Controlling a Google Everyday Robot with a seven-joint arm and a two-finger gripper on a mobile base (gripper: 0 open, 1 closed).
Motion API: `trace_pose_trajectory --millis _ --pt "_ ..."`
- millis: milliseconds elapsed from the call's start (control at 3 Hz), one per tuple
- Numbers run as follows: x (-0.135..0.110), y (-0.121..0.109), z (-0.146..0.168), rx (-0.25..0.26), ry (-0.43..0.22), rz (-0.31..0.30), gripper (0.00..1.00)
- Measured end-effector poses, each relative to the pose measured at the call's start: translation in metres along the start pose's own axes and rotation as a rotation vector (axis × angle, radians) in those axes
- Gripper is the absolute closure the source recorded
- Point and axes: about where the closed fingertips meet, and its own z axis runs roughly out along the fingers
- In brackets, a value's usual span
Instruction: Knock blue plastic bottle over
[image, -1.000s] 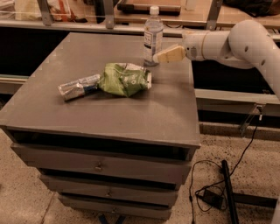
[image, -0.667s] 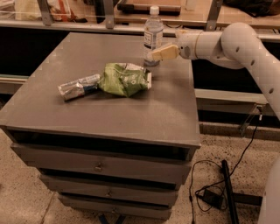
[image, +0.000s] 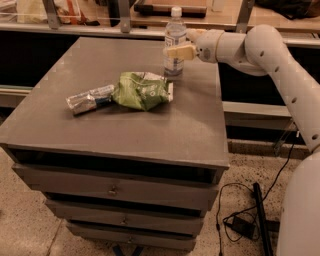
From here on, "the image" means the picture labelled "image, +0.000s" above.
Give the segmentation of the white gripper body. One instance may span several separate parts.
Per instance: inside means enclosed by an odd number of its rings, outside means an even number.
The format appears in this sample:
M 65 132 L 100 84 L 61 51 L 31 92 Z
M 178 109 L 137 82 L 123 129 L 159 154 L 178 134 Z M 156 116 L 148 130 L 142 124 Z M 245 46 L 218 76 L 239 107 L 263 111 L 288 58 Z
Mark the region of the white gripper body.
M 223 33 L 223 30 L 208 30 L 196 39 L 195 44 L 200 60 L 209 63 L 217 62 L 217 47 Z

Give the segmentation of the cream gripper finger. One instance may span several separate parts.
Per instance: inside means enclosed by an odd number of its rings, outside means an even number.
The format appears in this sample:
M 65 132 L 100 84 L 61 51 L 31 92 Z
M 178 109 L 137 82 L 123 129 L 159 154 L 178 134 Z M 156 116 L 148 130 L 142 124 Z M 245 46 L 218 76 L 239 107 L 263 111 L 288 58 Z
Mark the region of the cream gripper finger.
M 170 59 L 193 60 L 198 52 L 194 45 L 187 44 L 166 47 L 163 49 L 163 54 Z
M 195 42 L 205 32 L 206 32 L 206 29 L 188 28 L 186 30 L 186 37 L 189 41 Z

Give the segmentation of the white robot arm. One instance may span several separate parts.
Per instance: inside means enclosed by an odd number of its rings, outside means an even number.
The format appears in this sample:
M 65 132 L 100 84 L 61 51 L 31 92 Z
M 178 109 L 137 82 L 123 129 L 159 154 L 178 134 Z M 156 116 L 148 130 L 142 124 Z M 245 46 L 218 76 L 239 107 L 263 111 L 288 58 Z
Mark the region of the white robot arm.
M 293 172 L 282 203 L 277 256 L 320 256 L 320 84 L 293 58 L 270 25 L 249 32 L 189 29 L 168 58 L 225 63 L 274 82 L 311 154 Z

